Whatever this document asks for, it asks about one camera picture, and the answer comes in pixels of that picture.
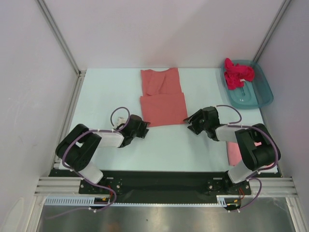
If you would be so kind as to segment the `salmon t shirt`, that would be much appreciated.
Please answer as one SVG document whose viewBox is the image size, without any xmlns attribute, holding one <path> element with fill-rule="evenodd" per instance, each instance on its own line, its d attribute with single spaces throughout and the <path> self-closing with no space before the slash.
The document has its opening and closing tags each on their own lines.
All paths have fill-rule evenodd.
<svg viewBox="0 0 309 232">
<path fill-rule="evenodd" d="M 141 70 L 142 96 L 140 105 L 143 119 L 150 127 L 179 125 L 188 117 L 179 71 Z"/>
</svg>

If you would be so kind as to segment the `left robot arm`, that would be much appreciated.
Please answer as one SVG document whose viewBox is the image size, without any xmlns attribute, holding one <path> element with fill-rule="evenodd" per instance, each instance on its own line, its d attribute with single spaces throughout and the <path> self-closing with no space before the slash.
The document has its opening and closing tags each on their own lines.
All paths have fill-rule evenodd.
<svg viewBox="0 0 309 232">
<path fill-rule="evenodd" d="M 94 192 L 102 193 L 107 182 L 103 172 L 91 161 L 97 148 L 123 148 L 136 137 L 144 139 L 149 125 L 150 122 L 137 115 L 130 115 L 128 119 L 119 117 L 112 130 L 91 130 L 78 124 L 56 147 L 56 155 L 62 159 L 63 166 L 90 181 L 89 186 Z"/>
</svg>

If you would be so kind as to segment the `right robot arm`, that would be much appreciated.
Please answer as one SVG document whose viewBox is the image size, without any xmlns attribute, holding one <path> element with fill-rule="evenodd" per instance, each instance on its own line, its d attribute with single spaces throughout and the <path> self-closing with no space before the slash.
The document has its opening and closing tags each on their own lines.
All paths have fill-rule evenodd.
<svg viewBox="0 0 309 232">
<path fill-rule="evenodd" d="M 281 152 L 264 124 L 241 125 L 242 117 L 236 122 L 220 122 L 217 107 L 199 109 L 183 120 L 194 134 L 203 131 L 216 142 L 232 142 L 239 147 L 241 161 L 225 172 L 219 191 L 234 194 L 243 182 L 250 180 L 260 171 L 277 166 Z"/>
</svg>

